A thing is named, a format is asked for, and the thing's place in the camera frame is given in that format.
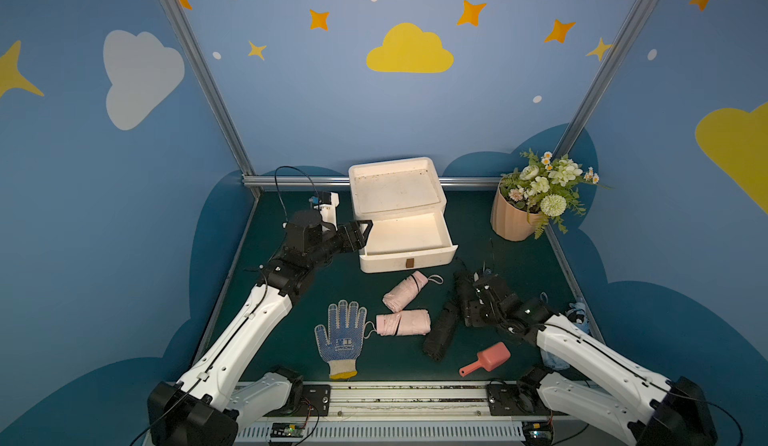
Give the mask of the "black umbrella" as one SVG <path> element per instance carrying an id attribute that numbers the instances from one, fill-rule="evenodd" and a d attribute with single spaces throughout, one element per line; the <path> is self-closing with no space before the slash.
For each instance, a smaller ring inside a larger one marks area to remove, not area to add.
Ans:
<path id="1" fill-rule="evenodd" d="M 454 273 L 454 285 L 464 324 L 468 328 L 480 328 L 484 325 L 480 316 L 479 299 L 474 287 L 474 274 L 466 264 L 457 259 L 459 267 Z"/>
<path id="2" fill-rule="evenodd" d="M 441 361 L 452 344 L 460 318 L 460 308 L 453 301 L 446 302 L 437 321 L 425 337 L 422 345 L 423 353 L 433 361 Z"/>

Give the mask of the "white three-drawer cabinet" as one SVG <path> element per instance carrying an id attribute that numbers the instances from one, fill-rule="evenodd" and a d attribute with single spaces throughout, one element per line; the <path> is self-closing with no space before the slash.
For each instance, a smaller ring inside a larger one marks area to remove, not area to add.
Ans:
<path id="1" fill-rule="evenodd" d="M 364 273 L 420 270 L 452 262 L 458 249 L 444 213 L 447 200 L 427 157 L 355 165 L 348 170 L 354 217 L 370 221 L 359 253 Z"/>

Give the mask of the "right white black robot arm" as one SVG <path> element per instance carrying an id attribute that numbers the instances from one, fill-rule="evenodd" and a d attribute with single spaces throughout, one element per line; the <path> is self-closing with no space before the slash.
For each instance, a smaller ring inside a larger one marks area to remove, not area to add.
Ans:
<path id="1" fill-rule="evenodd" d="M 519 409 L 575 417 L 626 445 L 714 445 L 711 403 L 701 388 L 672 381 L 613 351 L 539 298 L 521 300 L 497 275 L 458 273 L 455 288 L 469 327 L 490 326 L 556 356 L 590 380 L 583 386 L 546 367 L 515 384 Z"/>

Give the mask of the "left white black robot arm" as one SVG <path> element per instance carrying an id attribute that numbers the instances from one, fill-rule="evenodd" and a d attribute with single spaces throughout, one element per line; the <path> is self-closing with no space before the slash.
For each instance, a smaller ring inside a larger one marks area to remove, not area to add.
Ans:
<path id="1" fill-rule="evenodd" d="M 281 246 L 259 269 L 256 285 L 224 332 L 175 384 L 159 383 L 147 400 L 154 445 L 231 445 L 241 429 L 300 400 L 299 376 L 277 370 L 238 390 L 237 383 L 275 327 L 308 291 L 318 269 L 365 248 L 373 223 L 338 225 L 330 206 L 301 210 Z"/>

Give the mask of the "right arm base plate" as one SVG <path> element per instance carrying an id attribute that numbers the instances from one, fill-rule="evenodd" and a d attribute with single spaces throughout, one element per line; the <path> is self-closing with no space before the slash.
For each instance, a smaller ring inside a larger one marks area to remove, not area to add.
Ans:
<path id="1" fill-rule="evenodd" d="M 552 412 L 531 388 L 517 384 L 489 382 L 486 385 L 488 408 L 492 416 L 547 416 Z"/>

